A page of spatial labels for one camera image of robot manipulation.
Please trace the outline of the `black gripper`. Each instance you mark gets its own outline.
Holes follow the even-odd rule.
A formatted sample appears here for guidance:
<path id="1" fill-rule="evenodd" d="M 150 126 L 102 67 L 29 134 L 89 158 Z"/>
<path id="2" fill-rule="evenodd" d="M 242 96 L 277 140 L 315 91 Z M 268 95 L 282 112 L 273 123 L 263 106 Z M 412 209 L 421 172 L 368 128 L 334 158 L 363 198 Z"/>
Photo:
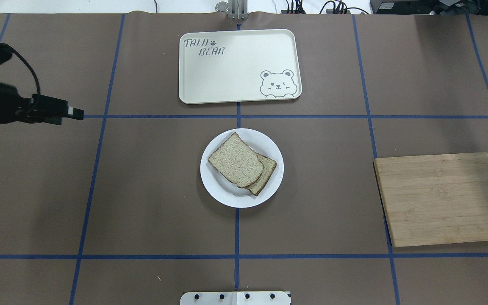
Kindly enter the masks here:
<path id="1" fill-rule="evenodd" d="M 30 105 L 29 121 L 33 123 L 61 125 L 63 118 L 84 120 L 84 110 L 70 106 L 66 100 L 41 94 L 23 98 L 16 87 L 0 82 L 0 124 L 20 121 Z"/>

